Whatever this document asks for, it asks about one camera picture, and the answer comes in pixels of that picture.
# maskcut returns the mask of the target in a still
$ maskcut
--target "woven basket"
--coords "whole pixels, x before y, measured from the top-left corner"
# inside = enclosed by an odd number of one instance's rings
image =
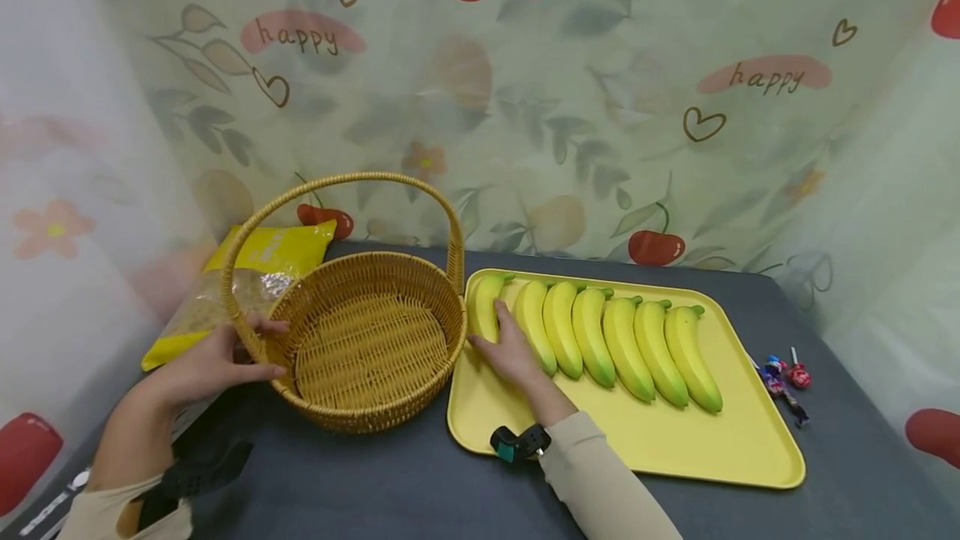
[[[243,243],[294,198],[360,181],[408,184],[440,203],[450,220],[447,271],[388,251],[334,258],[293,282],[273,306],[269,317],[289,321],[290,331],[260,338],[233,295]],[[221,284],[223,305],[254,361],[286,368],[273,387],[334,432],[381,432],[421,412],[447,382],[467,334],[460,222],[434,187],[398,173],[334,175],[284,193],[242,225],[229,246]]]

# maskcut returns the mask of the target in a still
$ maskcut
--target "tabletop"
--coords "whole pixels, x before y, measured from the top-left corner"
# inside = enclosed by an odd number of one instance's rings
[[[328,255],[372,248],[408,252],[438,266],[446,257],[442,249],[352,242],[331,245]],[[782,414],[806,459],[806,481],[772,491],[640,475],[687,540],[952,538],[960,529],[903,441],[770,278],[491,253],[468,253],[466,268],[467,275],[504,268],[691,288],[719,302],[754,359],[797,347],[816,377],[801,398],[811,422],[797,430],[783,408]],[[448,394],[444,389],[392,431],[347,437],[316,427],[266,384],[228,391],[177,441],[177,451],[203,450],[223,434],[255,448],[233,484],[196,498],[194,537],[583,538],[536,463],[512,469],[454,442]]]

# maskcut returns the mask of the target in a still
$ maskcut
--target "black device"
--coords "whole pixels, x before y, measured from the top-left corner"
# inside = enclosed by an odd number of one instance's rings
[[[184,498],[219,490],[240,477],[253,450],[251,442],[220,444],[208,457],[185,457],[163,474],[156,486],[139,496],[143,501],[137,528],[140,532],[174,513]]]
[[[511,432],[510,427],[500,426],[490,438],[493,451],[511,465],[523,463],[534,454],[541,456],[550,448],[550,442],[550,434],[539,424],[532,425],[520,435]]]

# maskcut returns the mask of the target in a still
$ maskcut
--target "banana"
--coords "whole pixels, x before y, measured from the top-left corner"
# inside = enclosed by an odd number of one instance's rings
[[[633,333],[633,317],[636,305],[643,299],[614,298],[607,302],[607,310],[602,314],[602,335],[607,339],[607,348],[613,364],[617,366],[620,382],[633,396],[649,403],[657,396],[654,378],[650,375],[640,356],[637,336]]]
[[[612,295],[610,288],[590,287],[577,294],[573,301],[573,334],[583,355],[583,364],[590,377],[605,388],[613,388],[617,382],[617,370],[600,327],[604,304]]]
[[[720,413],[723,396],[700,354],[697,342],[697,319],[703,307],[675,307],[666,314],[666,346],[677,364],[677,370],[687,383],[690,398],[708,413]]]
[[[500,342],[500,326],[493,299],[499,298],[504,283],[513,280],[512,273],[489,273],[474,287],[467,305],[467,327],[491,343]]]
[[[571,380],[583,375],[583,356],[573,334],[573,301],[580,289],[572,282],[550,287],[543,300],[543,327],[560,370]]]
[[[663,398],[677,407],[684,408],[690,402],[687,383],[683,381],[677,365],[670,357],[663,338],[663,320],[666,317],[665,308],[670,307],[670,301],[643,302],[637,307],[637,314],[633,315],[633,333],[637,334],[637,348],[643,356],[643,362],[650,369],[657,387]]]
[[[527,336],[527,342],[534,349],[541,369],[546,375],[553,377],[557,374],[557,357],[553,354],[553,347],[546,337],[543,326],[543,299],[546,298],[548,285],[539,280],[532,280],[520,288],[517,300],[513,302],[513,314],[517,315],[517,324]]]

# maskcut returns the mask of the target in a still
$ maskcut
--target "plastic bag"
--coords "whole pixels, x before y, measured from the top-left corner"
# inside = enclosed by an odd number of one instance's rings
[[[242,245],[233,269],[233,293],[244,312],[265,313],[291,282],[310,273],[327,254],[337,223],[295,228],[258,228]],[[144,371],[171,362],[183,351],[229,321],[220,296],[220,270],[239,226],[233,226],[210,257],[188,299],[174,313],[160,338],[140,362]]]

